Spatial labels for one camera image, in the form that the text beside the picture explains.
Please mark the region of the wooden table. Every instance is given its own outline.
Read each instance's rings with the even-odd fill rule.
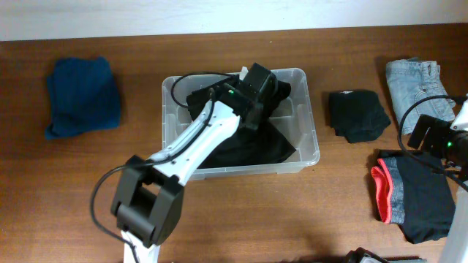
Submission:
[[[394,116],[385,63],[411,56],[437,61],[448,93],[466,93],[467,43],[467,24],[1,42],[1,261],[121,262],[123,245],[92,224],[89,197],[104,172],[134,153],[161,149],[162,81],[258,62],[306,72],[321,159],[297,174],[188,183],[160,261],[340,262],[362,246],[435,262],[445,240],[411,245],[396,225],[374,219],[369,170],[377,149],[398,147],[394,117],[377,141],[349,145],[328,126],[326,102],[331,91],[365,88]],[[106,57],[122,94],[123,121],[118,129],[47,141],[45,78],[54,61],[70,56]],[[109,179],[97,197],[99,219],[111,228],[117,180]]]

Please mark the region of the plastic container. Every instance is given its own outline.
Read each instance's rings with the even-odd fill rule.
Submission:
[[[279,80],[291,84],[291,94],[270,117],[270,122],[296,148],[296,152],[280,164],[197,169],[190,180],[227,175],[263,173],[294,173],[316,164],[320,158],[314,117],[310,105],[306,73],[302,69],[277,69],[272,72]],[[178,77],[168,77],[162,83],[162,147],[177,138],[192,122],[189,111],[178,106],[170,96],[170,88]],[[177,83],[175,97],[186,104],[186,96],[225,78],[217,75],[186,77]]]

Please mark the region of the folded jeans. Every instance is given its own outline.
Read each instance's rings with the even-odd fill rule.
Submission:
[[[397,121],[416,102],[429,96],[447,95],[440,82],[440,66],[436,61],[415,61],[402,59],[387,63],[387,84],[392,97],[393,110]],[[407,116],[403,124],[403,134],[412,133],[421,114],[430,115],[444,121],[455,118],[452,108],[455,102],[449,99],[432,99],[419,104]]]

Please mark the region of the black cloth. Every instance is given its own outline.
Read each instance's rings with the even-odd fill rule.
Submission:
[[[376,140],[390,125],[390,119],[373,91],[343,91],[328,98],[330,125],[336,136],[349,143]]]
[[[222,80],[209,87],[192,92],[186,98],[192,120],[196,119],[210,99],[209,88],[227,82],[235,86],[238,78]],[[291,92],[289,83],[279,81],[278,92],[264,104],[262,121],[257,131],[239,128],[230,138],[222,142],[199,168],[235,167],[256,164],[276,164],[285,161],[295,148],[284,135],[273,126],[268,118]]]
[[[442,168],[440,159],[427,153],[416,155]],[[418,244],[447,237],[455,215],[455,202],[444,175],[435,174],[401,151],[381,150],[379,158],[394,157],[403,181],[404,223],[400,225],[406,239]]]

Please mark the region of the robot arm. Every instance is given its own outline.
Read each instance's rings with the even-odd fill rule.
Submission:
[[[463,103],[463,106],[461,106],[461,110],[456,116],[455,120],[453,120],[450,128],[454,131],[468,132],[468,100],[466,100]]]
[[[127,161],[110,212],[123,238],[135,247],[140,263],[155,262],[159,246],[175,229],[184,186],[192,173],[240,125],[255,130],[264,105],[268,108],[268,100],[277,91],[274,74],[254,64],[234,86],[222,83],[212,89],[212,100],[165,149],[148,160],[133,156]],[[150,184],[159,187],[157,195],[144,187]],[[125,263],[135,262],[128,244],[125,247]]]

